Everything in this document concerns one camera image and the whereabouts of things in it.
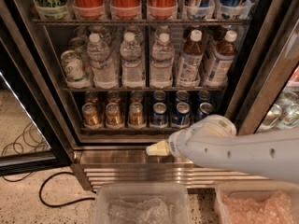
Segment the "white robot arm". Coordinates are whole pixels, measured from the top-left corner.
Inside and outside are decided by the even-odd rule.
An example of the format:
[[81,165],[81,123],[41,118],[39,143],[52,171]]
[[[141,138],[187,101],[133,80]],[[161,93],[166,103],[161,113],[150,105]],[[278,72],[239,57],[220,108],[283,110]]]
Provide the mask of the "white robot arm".
[[146,148],[149,156],[187,158],[204,167],[299,183],[299,129],[238,135],[224,116],[210,115]]

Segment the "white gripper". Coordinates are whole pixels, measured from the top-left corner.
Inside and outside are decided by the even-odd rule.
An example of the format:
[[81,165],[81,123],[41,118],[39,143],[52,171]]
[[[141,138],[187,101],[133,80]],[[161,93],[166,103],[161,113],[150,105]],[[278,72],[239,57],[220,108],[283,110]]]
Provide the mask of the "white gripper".
[[168,141],[163,140],[148,146],[146,152],[149,156],[168,156],[171,153],[177,158],[184,157],[184,151],[190,136],[191,132],[188,129],[180,130],[172,133],[169,136]]

